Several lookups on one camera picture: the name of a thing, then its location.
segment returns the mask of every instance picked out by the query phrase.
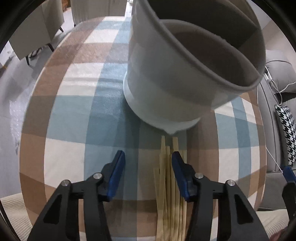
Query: blue gripper pad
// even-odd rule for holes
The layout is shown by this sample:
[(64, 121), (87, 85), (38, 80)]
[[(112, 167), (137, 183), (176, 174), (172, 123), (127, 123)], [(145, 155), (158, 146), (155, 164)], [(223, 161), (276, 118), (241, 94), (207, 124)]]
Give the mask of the blue gripper pad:
[(106, 196), (109, 200), (115, 196), (118, 189), (119, 181), (126, 164), (124, 151), (117, 151), (113, 161), (106, 164), (101, 173), (104, 175), (104, 182), (107, 184)]
[(295, 182), (296, 183), (296, 177), (294, 172), (292, 171), (292, 168), (290, 166), (286, 166), (283, 169), (283, 175), (286, 179), (286, 181), (289, 182)]
[(193, 183), (195, 171), (189, 164), (184, 163), (179, 152), (172, 154), (172, 167), (181, 196), (190, 202), (192, 196), (197, 195), (197, 186)]

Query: black and white pillow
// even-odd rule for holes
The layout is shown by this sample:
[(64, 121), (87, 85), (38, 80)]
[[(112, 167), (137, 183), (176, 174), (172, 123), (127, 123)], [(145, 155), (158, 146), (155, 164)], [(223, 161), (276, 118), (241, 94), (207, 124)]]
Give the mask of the black and white pillow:
[(285, 162), (288, 161), (288, 165), (292, 167), (296, 159), (296, 124), (289, 107), (275, 105), (274, 108), (279, 119)]

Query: floor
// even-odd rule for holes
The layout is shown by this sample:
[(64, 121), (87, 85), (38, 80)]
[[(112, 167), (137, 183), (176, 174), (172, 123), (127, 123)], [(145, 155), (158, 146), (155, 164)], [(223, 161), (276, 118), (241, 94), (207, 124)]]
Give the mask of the floor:
[[(127, 3), (126, 16), (131, 16), (132, 5)], [(72, 12), (64, 12), (64, 32), (58, 31), (52, 41), (54, 48), (73, 27)], [(21, 192), (18, 148), (25, 110), (36, 80), (52, 54), (45, 46), (35, 59), (19, 60), (12, 54), (0, 69), (0, 198)]]

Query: chair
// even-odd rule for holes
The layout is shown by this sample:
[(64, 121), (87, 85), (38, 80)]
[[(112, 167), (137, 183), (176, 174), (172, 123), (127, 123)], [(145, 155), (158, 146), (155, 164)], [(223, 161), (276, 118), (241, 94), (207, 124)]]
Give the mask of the chair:
[[(0, 213), (0, 237), (6, 237), (6, 241), (27, 240), (32, 224), (22, 194), (1, 198)], [(287, 227), (289, 222), (286, 209), (257, 211), (256, 213), (268, 237)], [(80, 241), (86, 241), (85, 233), (80, 233)]]
[(126, 0), (71, 0), (74, 26), (97, 17), (124, 16)]
[(54, 51), (51, 41), (64, 23), (61, 0), (47, 0), (37, 7), (13, 33), (9, 42), (19, 59), (38, 48), (48, 45)]

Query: round table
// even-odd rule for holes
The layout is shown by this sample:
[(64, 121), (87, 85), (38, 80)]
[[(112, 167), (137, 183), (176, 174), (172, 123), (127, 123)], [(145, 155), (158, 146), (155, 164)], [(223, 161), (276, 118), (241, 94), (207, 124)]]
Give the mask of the round table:
[[(32, 223), (64, 179), (77, 182), (101, 171), (117, 150), (126, 169), (116, 197), (105, 210), (113, 237), (151, 237), (157, 209), (153, 168), (161, 136), (127, 105), (130, 18), (83, 22), (56, 48), (36, 83), (20, 144), (20, 181)], [(266, 174), (265, 137), (253, 91), (242, 94), (176, 134), (188, 163), (214, 181), (235, 180), (257, 209)], [(217, 226), (215, 205), (213, 227)], [(192, 206), (188, 205), (190, 218)], [(83, 219), (80, 229), (84, 230)], [(212, 238), (217, 233), (212, 231)]]

